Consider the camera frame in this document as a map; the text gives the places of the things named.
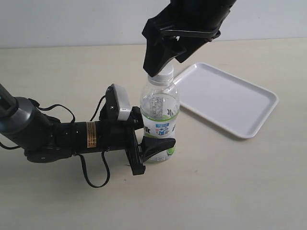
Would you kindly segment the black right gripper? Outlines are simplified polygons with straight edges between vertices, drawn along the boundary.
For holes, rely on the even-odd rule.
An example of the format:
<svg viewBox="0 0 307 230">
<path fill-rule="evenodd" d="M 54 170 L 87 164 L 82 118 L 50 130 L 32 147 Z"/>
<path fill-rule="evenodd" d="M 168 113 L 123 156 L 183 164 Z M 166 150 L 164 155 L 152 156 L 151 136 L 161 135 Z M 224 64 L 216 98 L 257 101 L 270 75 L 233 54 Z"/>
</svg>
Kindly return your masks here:
<svg viewBox="0 0 307 230">
<path fill-rule="evenodd" d="M 220 27 L 235 0 L 172 0 L 147 20 L 143 69 L 156 76 L 171 60 L 183 63 L 199 48 L 220 36 Z"/>
</svg>

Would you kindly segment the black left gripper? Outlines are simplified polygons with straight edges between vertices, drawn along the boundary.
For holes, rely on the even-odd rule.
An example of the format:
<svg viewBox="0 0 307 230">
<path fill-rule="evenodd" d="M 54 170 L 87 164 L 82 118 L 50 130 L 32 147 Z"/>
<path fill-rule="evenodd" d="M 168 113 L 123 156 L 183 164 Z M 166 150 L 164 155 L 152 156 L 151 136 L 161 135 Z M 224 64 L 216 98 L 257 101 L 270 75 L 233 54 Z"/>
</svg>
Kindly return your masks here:
<svg viewBox="0 0 307 230">
<path fill-rule="evenodd" d="M 103 119 L 94 122 L 74 123 L 72 149 L 75 153 L 124 150 L 133 175 L 145 172 L 143 162 L 163 162 L 175 151 L 174 138 L 143 138 L 140 147 L 135 130 L 143 129 L 141 109 L 133 106 L 127 121 Z"/>
</svg>

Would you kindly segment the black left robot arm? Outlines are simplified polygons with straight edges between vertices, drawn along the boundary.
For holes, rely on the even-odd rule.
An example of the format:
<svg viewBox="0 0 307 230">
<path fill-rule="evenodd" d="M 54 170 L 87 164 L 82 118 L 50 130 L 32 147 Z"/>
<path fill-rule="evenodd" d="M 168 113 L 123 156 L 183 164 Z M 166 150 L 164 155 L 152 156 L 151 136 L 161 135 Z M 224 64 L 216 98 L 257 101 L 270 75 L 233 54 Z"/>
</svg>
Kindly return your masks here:
<svg viewBox="0 0 307 230">
<path fill-rule="evenodd" d="M 144 137 L 137 141 L 136 130 L 143 128 L 139 107 L 131 106 L 126 90 L 116 84 L 105 93 L 98 108 L 99 119 L 63 123 L 45 114 L 35 100 L 14 97 L 0 90 L 0 132 L 24 150 L 30 162 L 49 163 L 74 155 L 124 150 L 133 175 L 145 172 L 144 163 L 175 145 L 174 138 Z"/>
</svg>

